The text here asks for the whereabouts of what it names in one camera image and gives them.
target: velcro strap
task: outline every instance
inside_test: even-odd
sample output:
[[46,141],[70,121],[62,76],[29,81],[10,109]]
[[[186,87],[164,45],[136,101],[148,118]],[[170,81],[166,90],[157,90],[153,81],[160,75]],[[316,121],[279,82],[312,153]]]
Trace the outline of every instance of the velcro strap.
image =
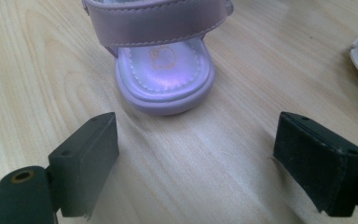
[[227,0],[83,0],[105,47],[168,44],[205,35],[227,16]]

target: sandal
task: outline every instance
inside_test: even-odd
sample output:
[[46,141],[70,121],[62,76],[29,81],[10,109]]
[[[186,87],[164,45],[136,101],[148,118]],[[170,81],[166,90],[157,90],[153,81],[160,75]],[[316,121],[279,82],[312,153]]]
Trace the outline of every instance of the sandal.
[[214,80],[202,39],[233,11],[229,0],[83,0],[100,43],[116,59],[124,98],[152,115],[198,105]]

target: table surface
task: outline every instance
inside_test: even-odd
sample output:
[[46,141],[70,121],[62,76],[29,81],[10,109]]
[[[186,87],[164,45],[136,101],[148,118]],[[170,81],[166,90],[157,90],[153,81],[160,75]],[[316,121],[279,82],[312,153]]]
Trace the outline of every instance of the table surface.
[[[272,159],[281,111],[358,145],[358,1],[237,0],[205,37],[216,80],[190,111],[153,117],[120,95],[79,0],[0,0],[0,179],[88,119],[117,113],[120,156],[91,221],[358,223],[319,214]],[[61,218],[83,223],[83,218]]]

